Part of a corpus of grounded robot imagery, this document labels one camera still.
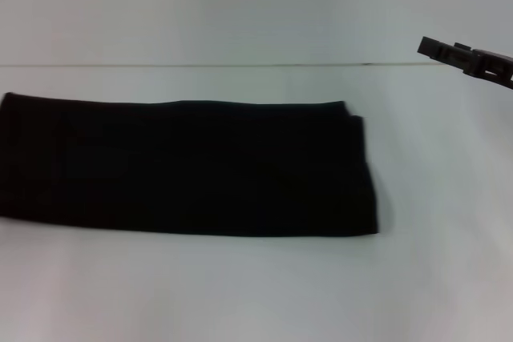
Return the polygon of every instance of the white surface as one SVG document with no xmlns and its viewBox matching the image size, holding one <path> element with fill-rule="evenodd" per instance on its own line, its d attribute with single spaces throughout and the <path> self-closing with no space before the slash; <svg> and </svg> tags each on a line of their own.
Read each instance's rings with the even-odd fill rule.
<svg viewBox="0 0 513 342">
<path fill-rule="evenodd" d="M 0 0 L 0 64 L 419 62 L 513 52 L 511 0 Z"/>
<path fill-rule="evenodd" d="M 444 66 L 2 69 L 0 85 L 104 101 L 346 100 L 366 117 L 382 222 L 380 235 L 353 239 L 233 239 L 3 221 L 0 340 L 513 334 L 513 92 L 503 87 Z"/>
</svg>

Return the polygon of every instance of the folded black cloth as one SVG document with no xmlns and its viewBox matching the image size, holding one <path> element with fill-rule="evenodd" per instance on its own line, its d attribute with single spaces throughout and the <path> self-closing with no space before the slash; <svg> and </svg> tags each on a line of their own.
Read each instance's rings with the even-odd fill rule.
<svg viewBox="0 0 513 342">
<path fill-rule="evenodd" d="M 0 215 L 130 231 L 378 231 L 362 118 L 343 102 L 93 103 L 5 95 Z"/>
</svg>

